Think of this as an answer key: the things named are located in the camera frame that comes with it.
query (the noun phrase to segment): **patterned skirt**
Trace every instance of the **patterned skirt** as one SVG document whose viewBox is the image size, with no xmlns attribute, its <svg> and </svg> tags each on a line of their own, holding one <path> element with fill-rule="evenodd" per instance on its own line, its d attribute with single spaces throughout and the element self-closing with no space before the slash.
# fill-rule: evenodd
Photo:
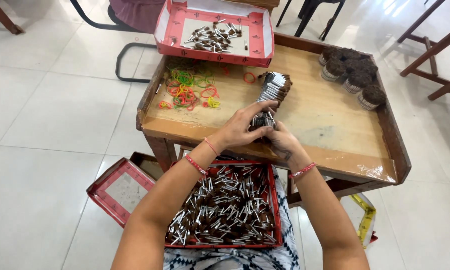
<svg viewBox="0 0 450 270">
<path fill-rule="evenodd" d="M 300 270 L 285 192 L 274 167 L 283 246 L 274 248 L 165 248 L 164 270 Z"/>
</svg>

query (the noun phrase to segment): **white tile floor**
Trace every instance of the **white tile floor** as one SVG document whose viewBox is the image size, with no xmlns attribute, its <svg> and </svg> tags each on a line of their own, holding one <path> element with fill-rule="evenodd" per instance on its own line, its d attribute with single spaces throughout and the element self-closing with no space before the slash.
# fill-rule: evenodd
<svg viewBox="0 0 450 270">
<path fill-rule="evenodd" d="M 110 22 L 107 0 L 80 2 L 91 19 Z M 276 31 L 295 33 L 302 2 L 290 4 Z M 347 0 L 325 41 L 374 54 L 413 165 L 403 185 L 366 192 L 377 209 L 379 240 L 366 250 L 373 270 L 450 269 L 450 94 L 430 102 L 438 84 L 400 77 L 424 46 L 395 42 L 431 3 Z M 122 229 L 84 190 L 120 157 L 151 154 L 135 129 L 146 84 L 118 81 L 114 65 L 126 43 L 153 39 L 92 28 L 67 0 L 0 5 L 26 30 L 14 36 L 0 24 L 0 270 L 107 269 Z M 318 40 L 336 6 L 320 5 L 302 37 Z M 447 0 L 415 34 L 438 41 L 449 31 Z M 134 49 L 122 75 L 149 78 L 159 59 Z M 450 47 L 437 61 L 450 79 Z M 291 218 L 301 268 L 321 269 L 305 211 L 294 208 Z"/>
</svg>

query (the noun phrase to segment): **hand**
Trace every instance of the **hand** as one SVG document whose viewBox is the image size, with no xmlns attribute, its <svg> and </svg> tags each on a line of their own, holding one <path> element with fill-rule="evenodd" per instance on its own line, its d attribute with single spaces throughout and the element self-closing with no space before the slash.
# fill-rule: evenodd
<svg viewBox="0 0 450 270">
<path fill-rule="evenodd" d="M 215 134 L 208 137 L 209 141 L 219 152 L 228 147 L 250 144 L 253 140 L 267 136 L 274 132 L 273 127 L 263 126 L 252 132 L 248 131 L 252 118 L 260 113 L 276 107 L 277 101 L 255 102 L 248 107 L 241 108 Z"/>
<path fill-rule="evenodd" d="M 305 152 L 300 142 L 285 125 L 275 120 L 278 130 L 266 135 L 272 141 L 270 149 L 279 157 L 288 161 L 296 152 Z"/>
</svg>

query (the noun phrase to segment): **red bracelet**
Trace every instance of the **red bracelet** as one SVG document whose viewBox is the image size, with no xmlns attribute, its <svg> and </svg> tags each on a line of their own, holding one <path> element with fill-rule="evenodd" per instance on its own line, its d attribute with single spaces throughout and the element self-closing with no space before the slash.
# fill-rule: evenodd
<svg viewBox="0 0 450 270">
<path fill-rule="evenodd" d="M 213 146 L 210 144 L 210 142 L 208 141 L 208 139 L 205 137 L 205 141 L 207 142 L 207 144 L 210 146 L 211 150 L 213 150 L 215 152 L 215 155 L 219 156 L 217 151 L 215 151 L 215 148 L 213 148 Z"/>
<path fill-rule="evenodd" d="M 304 172 L 306 172 L 306 171 L 312 169 L 313 167 L 315 167 L 316 164 L 317 164 L 317 163 L 314 163 L 314 162 L 313 162 L 313 163 L 310 164 L 309 166 L 307 166 L 307 167 L 301 169 L 300 171 L 288 175 L 288 178 L 293 178 L 293 177 L 295 177 L 295 176 L 297 176 L 297 175 L 301 175 L 301 174 L 303 174 Z"/>
<path fill-rule="evenodd" d="M 207 174 L 208 174 L 208 172 L 207 172 L 206 170 L 202 169 L 202 168 L 200 167 L 200 165 L 198 165 L 196 162 L 194 162 L 193 159 L 192 159 L 191 157 L 188 156 L 188 154 L 185 154 L 185 158 L 186 158 L 190 163 L 192 163 L 192 165 L 195 166 L 195 168 L 197 168 L 197 170 L 199 170 L 200 173 L 202 173 L 202 174 L 204 174 L 204 175 L 207 175 Z"/>
</svg>

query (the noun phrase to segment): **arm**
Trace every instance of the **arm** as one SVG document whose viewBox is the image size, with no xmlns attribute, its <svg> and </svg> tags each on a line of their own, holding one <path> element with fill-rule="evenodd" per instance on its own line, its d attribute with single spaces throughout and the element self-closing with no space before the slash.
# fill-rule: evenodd
<svg viewBox="0 0 450 270">
<path fill-rule="evenodd" d="M 248 132 L 247 129 L 255 114 L 276 105 L 276 101 L 264 101 L 238 110 L 208 140 L 220 153 L 225 148 L 249 144 L 273 132 L 272 127 L 261 127 L 253 132 Z M 216 154 L 206 142 L 202 142 L 189 156 L 201 168 L 206 169 Z M 128 219 L 112 270 L 163 268 L 163 245 L 168 224 L 201 177 L 202 174 L 185 158 L 160 177 Z"/>
<path fill-rule="evenodd" d="M 283 123 L 276 123 L 278 131 L 267 136 L 276 155 L 287 161 L 292 173 L 310 165 L 312 159 L 298 140 Z M 324 270 L 368 270 L 369 264 L 357 232 L 318 169 L 314 167 L 294 177 L 294 181 L 322 246 Z"/>
</svg>

